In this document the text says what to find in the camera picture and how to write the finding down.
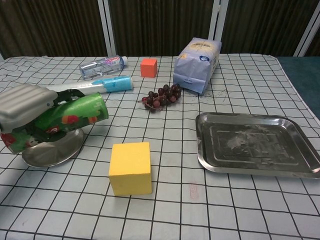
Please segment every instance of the yellow sponge cube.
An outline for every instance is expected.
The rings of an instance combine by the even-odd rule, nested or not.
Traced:
[[[114,144],[109,180],[115,196],[152,193],[149,142]]]

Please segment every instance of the metal tray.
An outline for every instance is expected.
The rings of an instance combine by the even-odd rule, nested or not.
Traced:
[[[198,160],[218,173],[320,178],[320,157],[301,128],[282,116],[203,113]]]

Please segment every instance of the dark curtain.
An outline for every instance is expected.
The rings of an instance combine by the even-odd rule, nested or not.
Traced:
[[[320,27],[313,37],[308,50],[305,53],[307,57],[320,57]]]
[[[222,53],[293,56],[319,0],[229,0]]]
[[[109,0],[117,53],[175,56],[208,38],[213,0]]]
[[[96,0],[2,0],[0,33],[4,58],[107,55]]]

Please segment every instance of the green can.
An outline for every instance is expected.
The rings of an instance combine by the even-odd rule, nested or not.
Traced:
[[[95,93],[50,108],[34,120],[34,125],[47,134],[54,135],[59,132],[67,133],[108,117],[105,101],[100,93]],[[1,138],[14,154],[41,143],[36,135],[28,134],[26,129],[2,133]]]

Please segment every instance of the flour bag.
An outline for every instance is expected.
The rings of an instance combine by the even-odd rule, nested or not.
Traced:
[[[174,63],[173,83],[203,94],[218,64],[221,42],[194,37]]]

